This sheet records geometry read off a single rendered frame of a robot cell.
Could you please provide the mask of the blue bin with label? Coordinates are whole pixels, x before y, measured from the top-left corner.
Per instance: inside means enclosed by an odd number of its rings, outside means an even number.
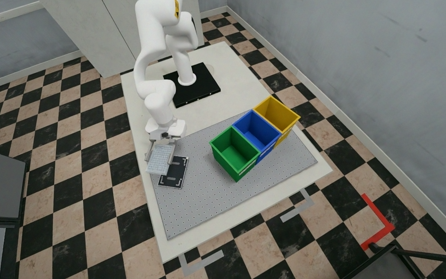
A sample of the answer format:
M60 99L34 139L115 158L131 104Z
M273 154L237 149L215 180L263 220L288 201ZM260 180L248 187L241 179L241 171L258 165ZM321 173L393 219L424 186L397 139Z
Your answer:
M232 126L261 152L255 165L271 152L278 138L282 135L254 110L250 110Z

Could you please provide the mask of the green bin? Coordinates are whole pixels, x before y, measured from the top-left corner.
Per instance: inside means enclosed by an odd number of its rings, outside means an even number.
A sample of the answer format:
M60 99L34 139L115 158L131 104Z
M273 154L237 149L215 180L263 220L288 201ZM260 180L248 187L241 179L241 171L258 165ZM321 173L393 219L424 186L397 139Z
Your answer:
M261 152L232 125L209 142L214 158L238 182L254 166Z

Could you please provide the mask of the yellow recycle bin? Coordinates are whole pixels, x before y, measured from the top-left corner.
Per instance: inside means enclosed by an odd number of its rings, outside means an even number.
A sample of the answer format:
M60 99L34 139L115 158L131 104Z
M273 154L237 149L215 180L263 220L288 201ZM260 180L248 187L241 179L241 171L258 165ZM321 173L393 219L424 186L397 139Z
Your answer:
M301 118L271 95L255 106L253 110L282 133L273 149L287 137L296 121Z

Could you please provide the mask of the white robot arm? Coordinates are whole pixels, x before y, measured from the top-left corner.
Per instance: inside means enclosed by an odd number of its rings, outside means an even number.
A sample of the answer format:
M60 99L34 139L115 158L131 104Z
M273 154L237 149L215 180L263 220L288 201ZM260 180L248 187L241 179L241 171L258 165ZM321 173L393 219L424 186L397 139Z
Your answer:
M189 55L186 50L195 50L198 38L192 15L182 11L183 0L137 0L135 14L141 42L141 53L134 66L134 81L138 96L159 125L150 132L150 139L162 140L177 118L169 104L175 95L175 83L168 79L146 81L147 65L166 51L166 44L172 54L183 86L196 81ZM175 25L175 26L174 26ZM166 35L166 42L164 33Z

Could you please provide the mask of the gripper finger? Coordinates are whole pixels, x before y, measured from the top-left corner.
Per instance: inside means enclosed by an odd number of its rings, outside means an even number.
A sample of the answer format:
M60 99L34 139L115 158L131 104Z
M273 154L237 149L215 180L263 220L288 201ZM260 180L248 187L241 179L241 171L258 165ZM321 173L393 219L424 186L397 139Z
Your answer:
M149 141L151 142L150 143L150 146L149 146L149 148L148 148L148 150L147 150L147 154L146 154L146 156L145 156L145 158L144 158L144 160L145 161L149 161L150 160L150 156L151 156L151 149L152 149L152 146L153 146L153 144L154 144L154 141L156 141L156 139L150 139L149 138Z
M175 153L175 148L176 148L176 145L177 145L177 141L175 139L173 139L172 137L173 137L172 135L166 136L166 138L169 139L168 142L173 144L172 151L171 151L171 153L169 154L169 157L168 157L168 162L167 162L168 164L172 163L172 159L173 159L173 156L174 156L174 153Z

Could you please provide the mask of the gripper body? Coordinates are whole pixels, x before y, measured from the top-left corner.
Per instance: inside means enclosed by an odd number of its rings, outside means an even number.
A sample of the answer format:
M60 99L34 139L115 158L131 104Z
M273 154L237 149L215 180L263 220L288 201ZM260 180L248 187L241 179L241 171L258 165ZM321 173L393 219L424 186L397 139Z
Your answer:
M149 118L145 130L150 135L150 132L158 129L158 127L159 125L152 117ZM186 122L184 120L178 119L171 126L169 126L169 129L166 133L168 133L168 135L172 135L173 138L184 138L186 131L187 131Z

